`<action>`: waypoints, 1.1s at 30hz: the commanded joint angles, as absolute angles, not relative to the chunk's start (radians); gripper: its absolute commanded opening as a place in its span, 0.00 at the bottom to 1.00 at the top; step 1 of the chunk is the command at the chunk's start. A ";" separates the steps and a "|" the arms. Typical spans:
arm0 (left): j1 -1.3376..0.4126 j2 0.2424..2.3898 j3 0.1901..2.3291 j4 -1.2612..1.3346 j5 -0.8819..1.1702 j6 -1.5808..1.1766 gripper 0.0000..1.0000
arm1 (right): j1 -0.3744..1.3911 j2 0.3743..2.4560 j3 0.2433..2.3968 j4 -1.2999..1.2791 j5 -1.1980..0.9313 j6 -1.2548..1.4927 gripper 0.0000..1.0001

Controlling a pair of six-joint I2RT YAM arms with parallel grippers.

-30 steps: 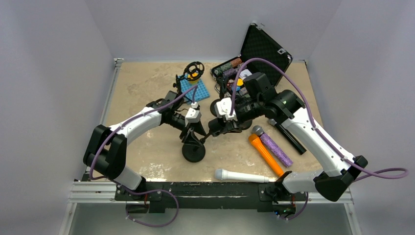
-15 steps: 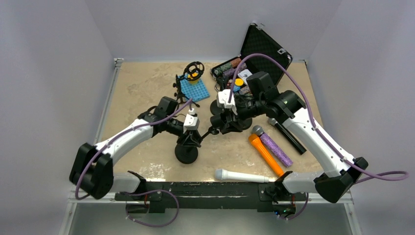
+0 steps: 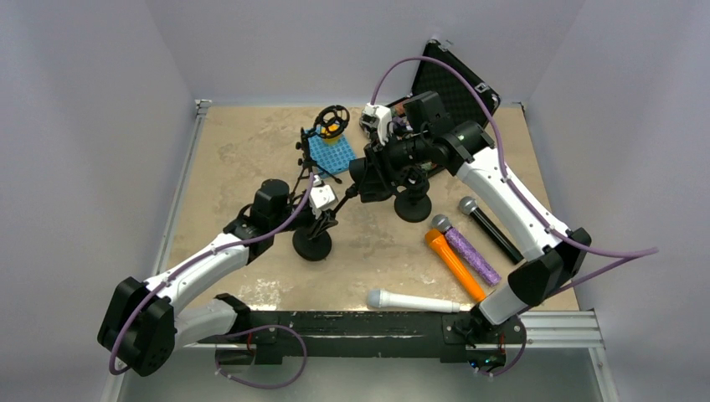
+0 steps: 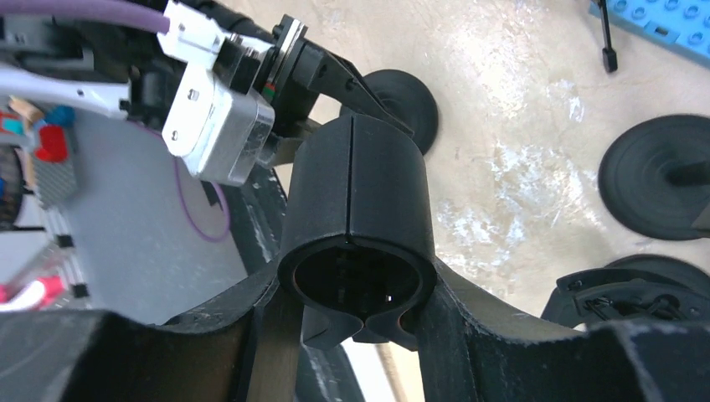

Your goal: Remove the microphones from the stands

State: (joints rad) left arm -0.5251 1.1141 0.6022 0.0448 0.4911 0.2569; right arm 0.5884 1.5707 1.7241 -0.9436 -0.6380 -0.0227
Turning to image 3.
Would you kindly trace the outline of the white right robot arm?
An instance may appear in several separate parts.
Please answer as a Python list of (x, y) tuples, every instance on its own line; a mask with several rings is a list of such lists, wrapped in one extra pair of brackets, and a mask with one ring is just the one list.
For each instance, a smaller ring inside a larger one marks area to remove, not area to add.
[(498, 159), (501, 147), (475, 121), (455, 123), (438, 93), (426, 91), (404, 103), (413, 132), (398, 138), (392, 131), (389, 107), (367, 103), (360, 126), (370, 136), (364, 157), (351, 161), (349, 173), (362, 203), (395, 198), (401, 219), (420, 222), (431, 212), (424, 189), (404, 185), (409, 172), (432, 162), (476, 193), (509, 230), (524, 264), (507, 283), (472, 310), (472, 334), (489, 341), (503, 323), (527, 307), (535, 307), (571, 280), (584, 252), (575, 243), (591, 244), (584, 229), (571, 230), (537, 201), (518, 177)]

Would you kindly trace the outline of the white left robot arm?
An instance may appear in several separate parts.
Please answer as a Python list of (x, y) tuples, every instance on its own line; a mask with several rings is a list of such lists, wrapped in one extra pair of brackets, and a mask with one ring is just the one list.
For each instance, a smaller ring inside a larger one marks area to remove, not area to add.
[(201, 250), (145, 280), (128, 276), (115, 288), (97, 335), (109, 351), (109, 371), (155, 373), (172, 352), (212, 336), (237, 343), (247, 337), (248, 308), (230, 295), (206, 307), (188, 304), (228, 274), (239, 270), (273, 244), (282, 232), (304, 235), (332, 215), (338, 203), (332, 186), (310, 174), (306, 189), (293, 194), (280, 179), (265, 180), (235, 219)]

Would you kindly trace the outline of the orange microphone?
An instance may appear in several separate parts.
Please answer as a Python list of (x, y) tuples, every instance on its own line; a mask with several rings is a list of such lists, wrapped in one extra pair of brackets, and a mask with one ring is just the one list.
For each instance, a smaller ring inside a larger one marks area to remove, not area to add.
[(486, 298), (478, 282), (465, 268), (458, 256), (449, 246), (445, 236), (437, 229), (430, 229), (424, 235), (425, 243), (439, 256), (452, 273), (460, 286), (466, 291), (474, 302), (482, 302)]

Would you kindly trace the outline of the white microphone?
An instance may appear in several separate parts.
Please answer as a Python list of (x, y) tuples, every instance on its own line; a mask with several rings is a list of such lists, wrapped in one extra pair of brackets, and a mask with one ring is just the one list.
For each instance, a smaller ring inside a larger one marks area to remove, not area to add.
[(373, 308), (405, 308), (425, 312), (456, 313), (460, 303), (449, 300), (392, 293), (384, 289), (368, 292), (367, 304)]

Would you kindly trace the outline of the black microphone silver grille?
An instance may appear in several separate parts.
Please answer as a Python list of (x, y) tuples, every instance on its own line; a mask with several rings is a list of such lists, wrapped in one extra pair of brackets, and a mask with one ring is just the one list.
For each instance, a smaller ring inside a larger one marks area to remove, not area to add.
[(463, 214), (468, 215), (514, 265), (524, 260), (518, 248), (492, 222), (487, 214), (481, 210), (474, 198), (465, 196), (460, 200), (458, 206), (459, 210)]

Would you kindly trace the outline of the black tripod shock-mount stand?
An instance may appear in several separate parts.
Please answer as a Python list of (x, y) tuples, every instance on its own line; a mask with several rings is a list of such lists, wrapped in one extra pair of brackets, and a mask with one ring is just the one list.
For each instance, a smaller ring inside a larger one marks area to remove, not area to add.
[(316, 157), (324, 157), (326, 166), (334, 169), (335, 173), (347, 171), (349, 163), (356, 157), (349, 142), (342, 136), (349, 122), (350, 113), (345, 106), (331, 105), (318, 114), (311, 129), (301, 128), (300, 141), (296, 143), (296, 150), (302, 151), (302, 158), (297, 162), (301, 172), (296, 185), (307, 178), (308, 173), (320, 178), (327, 175), (336, 183), (342, 183), (340, 178), (322, 167), (311, 155), (311, 145), (315, 146)]

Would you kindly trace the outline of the purple glitter microphone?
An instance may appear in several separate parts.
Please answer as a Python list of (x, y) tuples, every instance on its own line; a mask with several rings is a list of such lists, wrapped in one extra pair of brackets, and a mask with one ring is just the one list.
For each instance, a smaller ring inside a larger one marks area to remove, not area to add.
[(449, 246), (469, 264), (488, 286), (495, 286), (502, 280), (502, 277), (491, 267), (482, 254), (451, 224), (447, 216), (435, 215), (430, 225), (445, 237)]

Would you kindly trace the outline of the black round-base stand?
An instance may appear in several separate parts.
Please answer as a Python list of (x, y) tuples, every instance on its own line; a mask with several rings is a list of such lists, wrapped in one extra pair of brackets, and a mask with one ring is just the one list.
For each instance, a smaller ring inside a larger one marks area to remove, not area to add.
[[(333, 213), (337, 217), (337, 213), (340, 211), (342, 206), (351, 198), (358, 195), (357, 188), (355, 184), (351, 184), (345, 191), (342, 199), (338, 199), (338, 204), (331, 208)], [(309, 204), (309, 194), (307, 197), (307, 205), (304, 209), (311, 209)], [(305, 235), (300, 232), (294, 232), (292, 236), (292, 245), (295, 252), (304, 260), (308, 261), (320, 261), (325, 260), (332, 251), (332, 238), (328, 231), (316, 238), (315, 240), (309, 240)]]

